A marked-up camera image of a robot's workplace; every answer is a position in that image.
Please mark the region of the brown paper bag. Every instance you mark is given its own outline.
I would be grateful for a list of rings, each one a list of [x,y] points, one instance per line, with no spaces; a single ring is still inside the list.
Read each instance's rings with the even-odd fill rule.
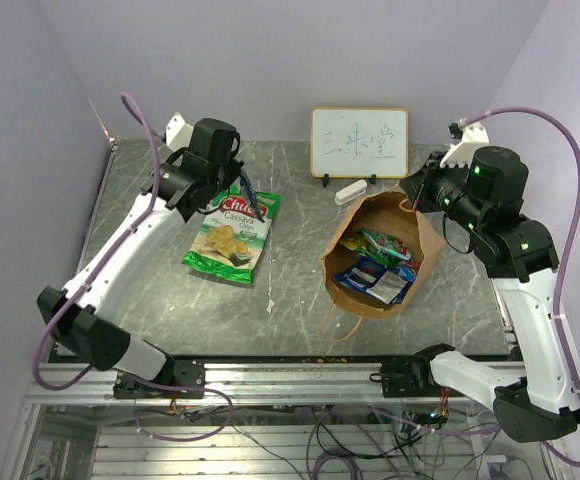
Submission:
[[[389,190],[355,200],[321,256],[330,296],[321,338],[344,342],[364,321],[401,313],[445,246],[405,194]]]

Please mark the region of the green cassava chips bag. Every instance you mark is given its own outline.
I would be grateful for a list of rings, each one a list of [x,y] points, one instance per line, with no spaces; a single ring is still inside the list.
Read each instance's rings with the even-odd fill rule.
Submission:
[[[235,186],[215,197],[182,263],[222,280],[250,284],[281,204],[277,194],[256,196],[260,217]]]

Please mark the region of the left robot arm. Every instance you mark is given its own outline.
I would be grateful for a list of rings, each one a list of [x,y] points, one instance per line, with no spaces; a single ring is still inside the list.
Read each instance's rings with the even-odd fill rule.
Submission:
[[[45,288],[37,305],[51,338],[98,371],[138,378],[152,397],[175,382],[175,361],[113,321],[134,277],[152,255],[220,192],[244,176],[237,129],[212,118],[182,123],[185,141],[141,188],[122,223],[93,259],[64,287]]]

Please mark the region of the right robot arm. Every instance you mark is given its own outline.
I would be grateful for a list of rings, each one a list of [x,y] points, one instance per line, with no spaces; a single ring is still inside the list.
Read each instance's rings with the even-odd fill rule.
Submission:
[[[412,356],[408,383],[425,396],[442,387],[462,393],[519,443],[559,439],[580,425],[580,361],[566,343],[566,320],[553,310],[559,258],[547,227],[521,212],[527,178],[516,152],[486,146],[453,167],[433,154],[400,183],[417,212],[441,212],[468,233],[525,368],[524,376],[498,371],[440,343]]]

